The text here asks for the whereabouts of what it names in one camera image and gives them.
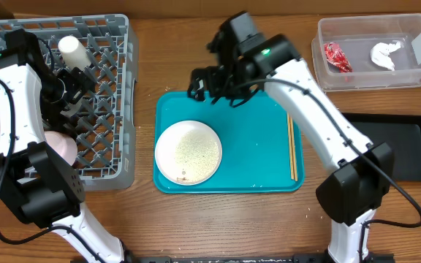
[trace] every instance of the clear plastic bin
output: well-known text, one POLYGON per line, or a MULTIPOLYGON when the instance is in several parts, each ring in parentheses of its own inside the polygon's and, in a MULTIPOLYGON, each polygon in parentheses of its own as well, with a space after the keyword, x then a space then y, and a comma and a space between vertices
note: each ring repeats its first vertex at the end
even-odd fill
POLYGON ((351 91, 421 86, 421 14, 324 18, 311 43, 314 71, 325 91, 351 91), (375 65, 370 50, 377 43, 399 41, 403 47, 390 54, 395 71, 375 65), (353 72, 340 73, 328 64, 324 44, 336 42, 353 72))

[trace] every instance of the black rectangular tray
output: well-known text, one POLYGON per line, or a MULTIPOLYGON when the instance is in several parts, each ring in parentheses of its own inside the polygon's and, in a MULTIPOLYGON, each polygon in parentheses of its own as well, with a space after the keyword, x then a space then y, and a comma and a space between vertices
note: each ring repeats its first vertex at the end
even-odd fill
POLYGON ((421 181, 421 116, 343 113, 373 144, 386 142, 395 155, 392 178, 421 181))

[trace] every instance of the wooden tabletop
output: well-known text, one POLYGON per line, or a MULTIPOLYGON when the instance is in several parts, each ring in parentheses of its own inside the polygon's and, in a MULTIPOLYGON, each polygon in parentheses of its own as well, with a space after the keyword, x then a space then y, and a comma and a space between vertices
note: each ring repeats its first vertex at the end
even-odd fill
MULTIPOLYGON (((254 18, 266 37, 285 34, 310 64, 311 40, 321 15, 254 18)), ((152 180, 155 109, 168 91, 188 87, 191 70, 215 65, 205 44, 225 18, 134 20, 140 42, 139 83, 134 91, 137 128, 134 184, 126 190, 89 192, 87 204, 99 221, 138 256, 289 256, 323 251, 330 219, 319 206, 316 187, 326 178, 314 149, 303 140, 306 180, 292 194, 171 195, 152 180)), ((341 111, 421 115, 421 88, 331 93, 341 111)), ((421 204, 421 183, 401 183, 421 204)), ((415 222, 409 203, 396 191, 384 197, 377 218, 415 222)), ((0 227, 20 239, 38 231, 1 206, 0 227)), ((421 228, 373 225, 368 246, 394 253, 397 262, 421 262, 421 228)), ((0 262, 68 262, 79 254, 57 235, 25 245, 0 241, 0 262)))

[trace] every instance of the blue tray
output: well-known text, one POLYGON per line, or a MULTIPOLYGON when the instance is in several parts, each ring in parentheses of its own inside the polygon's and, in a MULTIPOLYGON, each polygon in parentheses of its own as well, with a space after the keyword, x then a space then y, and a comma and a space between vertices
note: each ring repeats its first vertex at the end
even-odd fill
POLYGON ((229 101, 196 102, 186 92, 169 92, 157 103, 155 143, 162 132, 179 121, 209 125, 222 143, 222 160, 216 173, 195 186, 166 179, 153 162, 153 181, 168 194, 291 192, 305 180, 300 130, 294 124, 298 181, 291 179, 287 113, 264 93, 231 108, 229 101))

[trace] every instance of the wire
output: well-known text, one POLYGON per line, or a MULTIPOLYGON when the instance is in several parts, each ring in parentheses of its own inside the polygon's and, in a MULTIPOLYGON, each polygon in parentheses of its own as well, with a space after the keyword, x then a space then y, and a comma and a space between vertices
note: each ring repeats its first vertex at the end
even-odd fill
POLYGON ((51 52, 51 48, 48 44, 48 42, 46 42, 44 39, 37 37, 37 39, 39 41, 41 41, 43 44, 45 44, 45 46, 48 49, 48 52, 50 53, 50 68, 51 68, 51 72, 53 72, 53 70, 55 70, 55 58, 53 57, 53 53, 51 52))
MULTIPOLYGON (((0 177, 0 196, 1 196, 1 190, 4 182, 4 176, 7 173, 7 168, 9 166, 12 152, 14 151, 16 136, 15 136, 15 107, 14 107, 14 99, 12 98, 12 92, 9 89, 9 87, 4 83, 4 81, 0 80, 1 86, 4 88, 4 91, 6 91, 7 99, 9 100, 9 106, 10 106, 10 119, 11 119, 11 133, 10 133, 10 144, 9 144, 9 150, 7 151, 6 159, 3 164, 3 169, 1 171, 1 177, 0 177)), ((63 229, 66 230, 68 234, 74 235, 77 240, 87 249, 87 251, 95 258, 95 260, 98 260, 100 263, 105 263, 105 261, 99 257, 98 254, 94 252, 92 248, 90 248, 87 244, 87 242, 72 228, 68 226, 50 226, 45 230, 42 230, 41 232, 36 233, 35 235, 32 235, 30 237, 24 238, 22 240, 10 240, 7 237, 5 237, 0 230, 0 240, 4 243, 10 244, 10 245, 21 245, 27 242, 30 242, 32 240, 37 239, 38 237, 41 237, 43 235, 46 235, 49 232, 52 232, 53 230, 63 229)))
POLYGON ((334 128, 337 130, 337 132, 341 135, 342 139, 344 139, 344 142, 346 145, 348 145, 359 157, 361 157, 366 164, 368 164, 371 168, 373 168, 377 173, 379 173, 382 177, 384 177, 399 193, 401 193, 407 201, 409 201, 412 206, 417 210, 420 221, 417 223, 399 223, 394 221, 388 221, 388 220, 382 220, 382 219, 371 219, 368 221, 365 221, 362 225, 362 231, 360 235, 360 245, 358 254, 360 257, 360 263, 363 262, 363 239, 365 237, 365 230, 368 227, 369 224, 372 223, 378 223, 378 224, 386 224, 389 226, 399 226, 404 228, 417 228, 421 227, 421 207, 420 205, 406 192, 404 191, 397 183, 392 180, 391 177, 389 177, 383 170, 381 170, 376 164, 374 164, 368 157, 366 157, 362 152, 360 152, 353 144, 352 140, 349 139, 344 131, 342 131, 341 127, 335 122, 334 117, 329 113, 329 111, 326 109, 326 107, 314 96, 311 91, 307 88, 303 88, 295 83, 291 83, 286 80, 279 80, 279 79, 260 79, 260 80, 252 80, 248 81, 246 83, 242 83, 239 85, 236 85, 233 89, 239 89, 239 88, 245 88, 248 86, 256 85, 256 84, 263 84, 263 83, 280 83, 286 86, 289 86, 291 88, 297 89, 303 93, 303 95, 309 96, 311 99, 314 100, 314 102, 321 108, 322 112, 327 116, 329 121, 332 123, 334 128))

